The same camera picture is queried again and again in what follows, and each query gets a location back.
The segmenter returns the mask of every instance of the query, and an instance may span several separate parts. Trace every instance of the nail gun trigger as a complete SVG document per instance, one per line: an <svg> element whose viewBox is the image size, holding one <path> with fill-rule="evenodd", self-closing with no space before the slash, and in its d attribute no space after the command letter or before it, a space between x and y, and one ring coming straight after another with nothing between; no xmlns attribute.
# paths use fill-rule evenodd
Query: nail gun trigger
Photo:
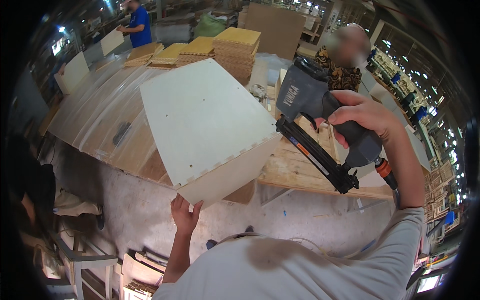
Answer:
<svg viewBox="0 0 480 300"><path fill-rule="evenodd" d="M312 118L310 115L304 113L304 112L301 112L300 113L302 116L304 116L308 121L310 121L310 123L312 124L313 126L313 129L314 130L317 130L317 123L315 122L315 119Z"/></svg>

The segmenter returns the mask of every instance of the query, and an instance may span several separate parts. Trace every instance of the hand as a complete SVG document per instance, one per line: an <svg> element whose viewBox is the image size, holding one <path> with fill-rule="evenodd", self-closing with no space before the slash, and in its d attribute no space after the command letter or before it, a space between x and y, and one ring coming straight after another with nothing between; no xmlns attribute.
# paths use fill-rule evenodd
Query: hand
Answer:
<svg viewBox="0 0 480 300"><path fill-rule="evenodd" d="M375 133L382 139L386 139L392 129L397 128L398 126L402 127L402 124L393 112L389 111L385 106L376 101L370 100L351 90L337 90L330 92L338 101L345 105L337 109L328 117L328 122L332 125L342 124L346 121L352 120L366 129L375 131ZM323 118L315 119L317 127L323 121L325 121ZM345 140L345 137L339 134L335 129L334 135L336 140L347 149L348 143Z"/></svg>
<svg viewBox="0 0 480 300"><path fill-rule="evenodd" d="M190 203L187 202L180 194L172 200L170 207L172 209L173 221L177 225L177 232L180 234L191 235L197 226L200 208L202 208L203 201L198 202L193 206L193 212L189 212Z"/></svg>
<svg viewBox="0 0 480 300"><path fill-rule="evenodd" d="M60 75L64 75L64 74L65 74L65 66L66 66L66 65L67 65L66 63L63 63L62 66L60 67L60 70L59 70L59 72L58 72Z"/></svg>

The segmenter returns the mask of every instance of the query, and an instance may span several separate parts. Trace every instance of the plastic sheet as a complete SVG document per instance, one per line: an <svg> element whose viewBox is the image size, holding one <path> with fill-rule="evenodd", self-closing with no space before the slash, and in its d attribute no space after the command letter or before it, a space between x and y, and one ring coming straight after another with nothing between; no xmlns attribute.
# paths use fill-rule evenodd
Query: plastic sheet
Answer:
<svg viewBox="0 0 480 300"><path fill-rule="evenodd" d="M165 179L168 185L140 95L142 82L166 71L123 69L125 59L126 54L119 55L99 72L90 72L64 98L48 130L98 160L152 181ZM145 174L149 159L158 169Z"/></svg>
<svg viewBox="0 0 480 300"><path fill-rule="evenodd" d="M268 63L268 85L274 86L278 80L280 69L288 69L292 65L291 60L278 57L276 54L257 53L256 60L264 60Z"/></svg>

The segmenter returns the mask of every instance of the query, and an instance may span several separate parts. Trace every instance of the white t-shirt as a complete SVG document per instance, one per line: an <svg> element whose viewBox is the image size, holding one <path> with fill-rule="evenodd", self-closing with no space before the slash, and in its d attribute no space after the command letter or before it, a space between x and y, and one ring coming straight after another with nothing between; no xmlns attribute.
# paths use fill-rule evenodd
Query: white t-shirt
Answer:
<svg viewBox="0 0 480 300"><path fill-rule="evenodd" d="M397 211L376 244L352 259L318 255L291 240L244 236L219 243L153 300L399 299L423 227L423 208Z"/></svg>

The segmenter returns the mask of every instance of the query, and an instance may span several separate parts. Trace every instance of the nail gun handle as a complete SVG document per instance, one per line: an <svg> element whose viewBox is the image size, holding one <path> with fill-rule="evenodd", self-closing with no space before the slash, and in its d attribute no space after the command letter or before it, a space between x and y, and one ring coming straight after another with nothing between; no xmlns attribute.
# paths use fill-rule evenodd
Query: nail gun handle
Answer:
<svg viewBox="0 0 480 300"><path fill-rule="evenodd" d="M344 106L330 92L325 93L322 102L322 118L325 120L328 119L328 117L340 106ZM333 125L333 127L338 133L345 137L345 140L350 146L356 144L358 140L363 138L365 132L369 131L355 121L346 121L343 124Z"/></svg>

